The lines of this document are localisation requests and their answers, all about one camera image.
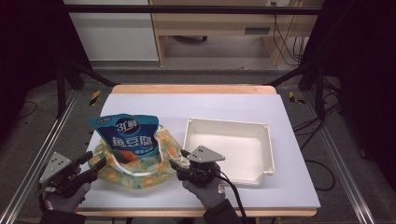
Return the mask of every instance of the black glove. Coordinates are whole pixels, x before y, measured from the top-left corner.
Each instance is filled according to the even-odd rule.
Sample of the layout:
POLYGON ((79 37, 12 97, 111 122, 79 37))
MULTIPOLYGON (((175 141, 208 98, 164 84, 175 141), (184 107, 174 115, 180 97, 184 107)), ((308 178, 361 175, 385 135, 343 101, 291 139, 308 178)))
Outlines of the black glove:
POLYGON ((90 190, 91 184, 85 183, 70 198, 51 193, 44 200, 47 210, 54 210, 66 213, 75 213, 76 208, 84 201, 85 194, 90 190))
MULTIPOLYGON (((220 167, 215 163, 216 174, 220 175, 220 167)), ((182 182, 183 188, 195 194, 206 209, 212 208, 225 200, 224 184, 221 179, 215 177, 204 188, 193 185, 190 181, 182 182)))

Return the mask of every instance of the blue snack bag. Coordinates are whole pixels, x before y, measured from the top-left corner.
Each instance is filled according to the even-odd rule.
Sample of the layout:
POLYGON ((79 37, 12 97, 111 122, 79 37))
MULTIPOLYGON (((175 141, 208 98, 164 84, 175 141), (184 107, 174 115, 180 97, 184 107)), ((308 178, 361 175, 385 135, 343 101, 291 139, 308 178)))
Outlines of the blue snack bag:
POLYGON ((158 142, 154 138, 159 121, 155 116, 118 114, 90 119, 90 124, 120 162, 159 154, 158 142))

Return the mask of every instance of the brand logo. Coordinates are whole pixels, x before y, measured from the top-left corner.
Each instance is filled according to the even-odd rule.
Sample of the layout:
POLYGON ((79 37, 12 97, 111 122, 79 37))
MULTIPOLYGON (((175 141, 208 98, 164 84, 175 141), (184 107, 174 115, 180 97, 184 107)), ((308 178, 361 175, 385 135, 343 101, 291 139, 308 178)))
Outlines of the brand logo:
POLYGON ((117 130, 123 134, 131 134, 139 130, 139 123, 135 119, 119 119, 116 123, 117 130))

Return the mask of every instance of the white plastic tray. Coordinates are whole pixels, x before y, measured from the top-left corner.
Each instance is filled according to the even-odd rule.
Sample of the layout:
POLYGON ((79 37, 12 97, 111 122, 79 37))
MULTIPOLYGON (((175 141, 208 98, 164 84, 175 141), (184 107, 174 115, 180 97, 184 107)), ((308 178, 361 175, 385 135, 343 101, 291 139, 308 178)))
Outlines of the white plastic tray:
POLYGON ((275 173, 267 124, 190 118, 183 148, 192 152, 200 145, 225 156, 218 164, 234 184, 257 186, 275 173))

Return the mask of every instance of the white desk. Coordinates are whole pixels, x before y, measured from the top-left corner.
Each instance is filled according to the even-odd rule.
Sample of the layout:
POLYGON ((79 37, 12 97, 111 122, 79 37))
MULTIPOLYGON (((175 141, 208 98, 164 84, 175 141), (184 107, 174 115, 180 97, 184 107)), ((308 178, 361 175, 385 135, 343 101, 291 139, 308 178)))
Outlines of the white desk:
MULTIPOLYGON (((320 207, 318 196, 279 95, 262 94, 261 87, 242 87, 253 90, 249 93, 213 93, 217 91, 211 90, 208 91, 211 93, 180 93, 181 90, 192 92, 183 91, 183 87, 173 88, 170 92, 174 93, 111 93, 101 116, 118 113, 155 115, 181 146, 190 117, 267 123, 276 173, 266 176, 257 187, 238 186, 247 215, 309 217, 317 212, 320 207)), ((88 150, 94 149, 99 140, 99 134, 94 133, 88 150)), ((226 188, 226 195, 237 208, 231 188, 226 188)), ((85 216, 201 217, 205 212, 175 175, 161 185, 139 190, 97 180, 92 183, 86 199, 78 210, 85 216)))

